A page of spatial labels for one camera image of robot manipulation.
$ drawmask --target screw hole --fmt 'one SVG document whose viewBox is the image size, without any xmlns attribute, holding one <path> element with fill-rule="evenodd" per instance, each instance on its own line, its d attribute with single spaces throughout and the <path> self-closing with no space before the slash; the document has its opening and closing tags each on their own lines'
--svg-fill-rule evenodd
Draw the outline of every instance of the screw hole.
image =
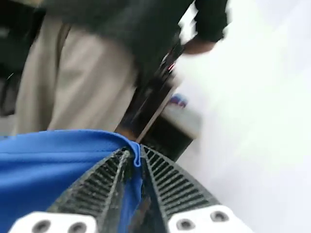
<svg viewBox="0 0 311 233">
<path fill-rule="evenodd" d="M 210 218 L 214 222 L 226 222 L 229 220 L 228 215 L 226 215 L 224 212 L 221 212 L 221 211 L 216 211 L 216 212 L 211 213 Z"/>
<path fill-rule="evenodd" d="M 45 233 L 51 226 L 51 222 L 48 220 L 43 220 L 35 224 L 33 227 L 33 233 Z"/>
<path fill-rule="evenodd" d="M 189 231 L 195 228 L 194 223 L 189 219 L 182 219 L 177 222 L 177 228 L 181 231 Z"/>
<path fill-rule="evenodd" d="M 68 233 L 85 233 L 85 232 L 86 232 L 86 224 L 82 222 L 77 222 L 73 224 L 68 230 Z"/>
</svg>

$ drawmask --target white wall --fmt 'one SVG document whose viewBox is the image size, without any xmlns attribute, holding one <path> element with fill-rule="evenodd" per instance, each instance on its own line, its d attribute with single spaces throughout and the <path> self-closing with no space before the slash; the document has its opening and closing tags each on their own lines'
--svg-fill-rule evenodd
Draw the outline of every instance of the white wall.
<svg viewBox="0 0 311 233">
<path fill-rule="evenodd" d="M 229 8 L 226 40 L 177 64 L 179 92 L 204 116 L 178 163 L 255 232 L 310 233 L 311 1 Z"/>
</svg>

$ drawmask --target ribbed black surface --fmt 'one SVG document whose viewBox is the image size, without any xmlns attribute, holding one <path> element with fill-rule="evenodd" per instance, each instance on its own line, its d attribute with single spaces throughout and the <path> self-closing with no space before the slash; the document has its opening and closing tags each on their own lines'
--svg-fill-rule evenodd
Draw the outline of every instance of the ribbed black surface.
<svg viewBox="0 0 311 233">
<path fill-rule="evenodd" d="M 121 181 L 130 161 L 130 152 L 124 149 L 100 161 L 67 189 L 48 211 L 91 215 L 96 218 L 100 233 L 116 232 L 123 193 Z"/>
<path fill-rule="evenodd" d="M 147 147 L 142 152 L 164 218 L 168 220 L 175 213 L 219 204 L 176 163 Z"/>
<path fill-rule="evenodd" d="M 68 188 L 48 211 L 94 216 L 99 233 L 118 231 L 131 152 L 121 149 L 100 161 Z M 162 154 L 141 147 L 142 202 L 129 226 L 133 233 L 164 233 L 173 214 L 219 202 L 192 176 Z"/>
</svg>

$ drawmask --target khaki pants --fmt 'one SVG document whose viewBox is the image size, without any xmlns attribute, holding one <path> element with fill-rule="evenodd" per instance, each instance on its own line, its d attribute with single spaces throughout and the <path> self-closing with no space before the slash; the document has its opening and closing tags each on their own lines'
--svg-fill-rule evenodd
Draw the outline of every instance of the khaki pants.
<svg viewBox="0 0 311 233">
<path fill-rule="evenodd" d="M 124 48 L 46 17 L 23 71 L 14 133 L 55 129 L 114 131 L 135 91 L 137 72 Z"/>
</svg>

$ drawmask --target sleeve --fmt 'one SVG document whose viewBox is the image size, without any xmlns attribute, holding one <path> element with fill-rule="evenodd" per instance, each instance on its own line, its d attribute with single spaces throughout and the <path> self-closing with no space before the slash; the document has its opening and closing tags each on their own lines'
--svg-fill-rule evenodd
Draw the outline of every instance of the sleeve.
<svg viewBox="0 0 311 233">
<path fill-rule="evenodd" d="M 198 13 L 196 31 L 202 40 L 217 42 L 224 37 L 223 30 L 227 26 L 227 0 L 196 0 Z"/>
</svg>

